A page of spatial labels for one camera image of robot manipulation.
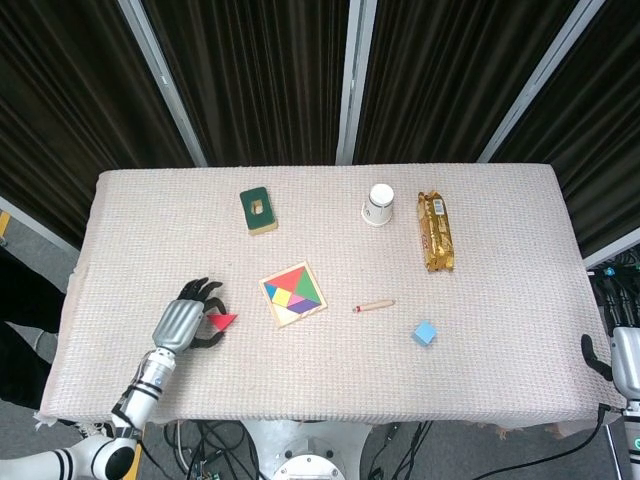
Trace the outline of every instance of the pencil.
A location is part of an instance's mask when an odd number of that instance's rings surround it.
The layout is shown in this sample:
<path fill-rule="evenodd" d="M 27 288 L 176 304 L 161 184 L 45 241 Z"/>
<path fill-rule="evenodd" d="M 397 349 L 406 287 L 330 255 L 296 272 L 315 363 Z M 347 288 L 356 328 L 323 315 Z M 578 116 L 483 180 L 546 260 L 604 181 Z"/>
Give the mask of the pencil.
<path fill-rule="evenodd" d="M 369 310 L 376 310 L 378 308 L 390 307 L 396 303 L 394 300 L 380 300 L 379 302 L 367 303 L 365 305 L 358 305 L 353 309 L 353 313 L 366 312 Z"/>

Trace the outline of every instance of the purple tangram piece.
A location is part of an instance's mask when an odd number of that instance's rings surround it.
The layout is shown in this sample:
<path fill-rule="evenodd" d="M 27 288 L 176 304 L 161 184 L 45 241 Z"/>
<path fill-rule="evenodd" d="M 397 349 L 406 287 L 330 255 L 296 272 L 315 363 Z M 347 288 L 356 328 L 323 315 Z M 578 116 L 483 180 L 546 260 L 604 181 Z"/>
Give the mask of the purple tangram piece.
<path fill-rule="evenodd" d="M 291 310 L 292 312 L 296 312 L 296 313 L 304 313 L 304 312 L 306 312 L 308 310 L 311 310 L 312 308 L 316 308 L 319 305 L 320 304 L 317 303 L 317 302 L 313 302 L 311 300 L 304 299 L 301 302 L 294 303 L 293 305 L 289 305 L 287 307 L 287 309 Z"/>

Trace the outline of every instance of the tangram puzzle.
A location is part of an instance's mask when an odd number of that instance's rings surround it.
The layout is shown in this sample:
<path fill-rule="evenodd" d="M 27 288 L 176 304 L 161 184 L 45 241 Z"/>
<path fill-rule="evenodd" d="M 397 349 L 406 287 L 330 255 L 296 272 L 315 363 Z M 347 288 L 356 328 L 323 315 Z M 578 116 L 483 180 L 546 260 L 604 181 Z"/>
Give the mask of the tangram puzzle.
<path fill-rule="evenodd" d="M 307 262 L 260 280 L 260 287 L 279 327 L 327 308 Z"/>

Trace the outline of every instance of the gold wrapper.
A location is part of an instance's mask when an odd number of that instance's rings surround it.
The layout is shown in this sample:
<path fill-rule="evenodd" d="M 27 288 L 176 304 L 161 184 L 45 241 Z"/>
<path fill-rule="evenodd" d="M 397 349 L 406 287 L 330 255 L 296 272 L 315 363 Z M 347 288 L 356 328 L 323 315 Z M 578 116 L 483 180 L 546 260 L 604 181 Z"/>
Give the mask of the gold wrapper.
<path fill-rule="evenodd" d="M 453 242 L 449 229 L 447 208 L 440 194 L 432 191 L 418 195 L 418 220 L 422 234 L 424 264 L 435 272 L 446 268 L 453 270 Z"/>

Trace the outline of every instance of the black curtain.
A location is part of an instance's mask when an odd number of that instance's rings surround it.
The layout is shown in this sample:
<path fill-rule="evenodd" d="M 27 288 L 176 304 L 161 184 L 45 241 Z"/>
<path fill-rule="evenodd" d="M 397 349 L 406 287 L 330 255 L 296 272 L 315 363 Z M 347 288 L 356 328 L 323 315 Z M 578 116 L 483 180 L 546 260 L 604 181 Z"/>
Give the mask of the black curtain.
<path fill-rule="evenodd" d="M 335 163 L 348 0 L 145 0 L 210 165 Z"/>
<path fill-rule="evenodd" d="M 584 256 L 640 227 L 640 3 L 605 2 L 492 162 L 554 167 Z"/>
<path fill-rule="evenodd" d="M 474 162 L 576 0 L 380 0 L 354 163 Z"/>
<path fill-rule="evenodd" d="M 79 246 L 98 175 L 189 167 L 117 2 L 0 2 L 0 196 Z"/>

